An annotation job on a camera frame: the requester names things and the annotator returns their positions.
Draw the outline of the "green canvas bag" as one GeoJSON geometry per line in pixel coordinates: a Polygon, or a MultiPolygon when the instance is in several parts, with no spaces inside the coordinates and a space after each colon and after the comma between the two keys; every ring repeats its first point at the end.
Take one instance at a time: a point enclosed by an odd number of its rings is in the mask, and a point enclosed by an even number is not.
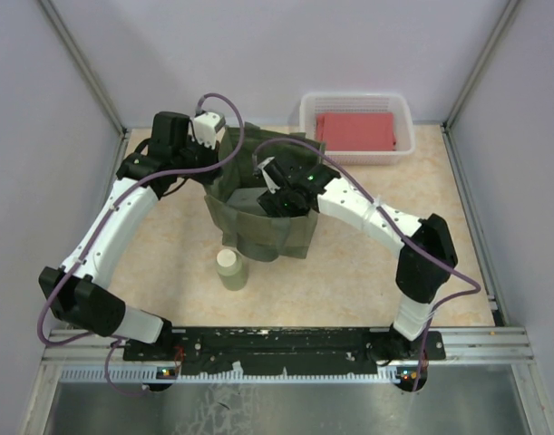
{"type": "Polygon", "coordinates": [[[214,225],[222,231],[222,244],[260,262],[280,256],[304,259],[318,222],[315,211],[302,217],[269,217],[239,211],[226,204],[235,189],[265,188],[253,175],[253,151],[266,140],[288,135],[246,123],[244,143],[238,155],[222,168],[221,176],[204,188],[205,202],[214,225]]]}

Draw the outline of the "white square bottle black cap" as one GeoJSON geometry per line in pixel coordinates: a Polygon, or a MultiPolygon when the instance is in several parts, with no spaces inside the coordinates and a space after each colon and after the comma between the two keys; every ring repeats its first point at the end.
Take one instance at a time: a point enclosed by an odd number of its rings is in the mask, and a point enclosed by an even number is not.
{"type": "Polygon", "coordinates": [[[265,188],[238,188],[234,190],[226,204],[245,213],[263,215],[265,210],[258,203],[258,198],[265,192],[265,188]]]}

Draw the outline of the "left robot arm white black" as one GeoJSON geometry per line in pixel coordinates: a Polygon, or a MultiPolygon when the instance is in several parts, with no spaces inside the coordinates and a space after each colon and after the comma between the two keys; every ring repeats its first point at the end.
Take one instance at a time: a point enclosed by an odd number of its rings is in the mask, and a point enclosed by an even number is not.
{"type": "Polygon", "coordinates": [[[73,252],[56,268],[39,275],[45,303],[37,323],[48,314],[96,334],[142,343],[153,358],[175,348],[168,320],[128,306],[110,292],[121,256],[143,219],[178,179],[209,184],[221,173],[219,139],[225,117],[199,109],[195,116],[161,111],[151,135],[117,169],[102,209],[73,252]]]}

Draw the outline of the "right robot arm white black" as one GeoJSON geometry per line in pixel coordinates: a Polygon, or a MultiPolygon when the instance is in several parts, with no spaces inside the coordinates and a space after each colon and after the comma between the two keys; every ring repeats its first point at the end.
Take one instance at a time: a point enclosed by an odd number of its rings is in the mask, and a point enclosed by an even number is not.
{"type": "Polygon", "coordinates": [[[391,345],[404,359],[420,352],[438,290],[458,264],[445,220],[436,214],[416,217],[370,200],[345,174],[322,163],[303,167],[269,157],[255,174],[267,185],[258,198],[267,215],[292,218],[315,211],[359,230],[396,256],[395,283],[402,297],[391,345]]]}

